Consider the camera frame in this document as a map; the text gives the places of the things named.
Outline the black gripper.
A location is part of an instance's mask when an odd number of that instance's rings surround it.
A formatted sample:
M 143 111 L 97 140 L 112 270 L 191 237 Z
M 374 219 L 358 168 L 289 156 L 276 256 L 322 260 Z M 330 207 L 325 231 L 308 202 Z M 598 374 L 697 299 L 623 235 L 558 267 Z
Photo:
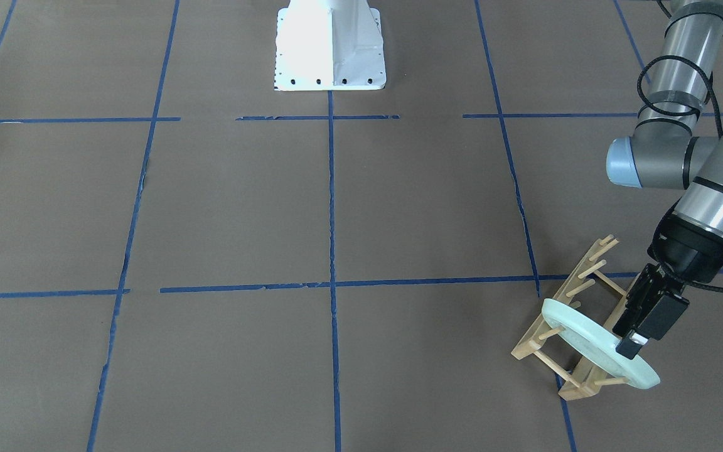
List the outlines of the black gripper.
M 723 237 L 671 213 L 660 221 L 646 252 L 654 263 L 646 264 L 632 283 L 612 327 L 622 337 L 615 352 L 628 360 L 648 340 L 662 340 L 688 309 L 682 295 L 686 286 L 711 283 L 723 266 Z

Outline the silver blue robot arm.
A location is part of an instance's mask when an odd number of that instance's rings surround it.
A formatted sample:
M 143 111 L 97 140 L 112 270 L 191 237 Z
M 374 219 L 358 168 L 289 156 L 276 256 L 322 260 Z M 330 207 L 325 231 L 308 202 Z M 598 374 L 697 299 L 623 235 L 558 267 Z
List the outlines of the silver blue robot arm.
M 606 156 L 611 183 L 683 192 L 655 227 L 651 263 L 632 285 L 613 327 L 616 351 L 635 358 L 661 340 L 688 307 L 691 286 L 723 293 L 712 280 L 723 268 L 723 125 L 714 92 L 723 39 L 723 1 L 672 1 L 662 54 L 642 69 L 642 106 L 631 136 Z

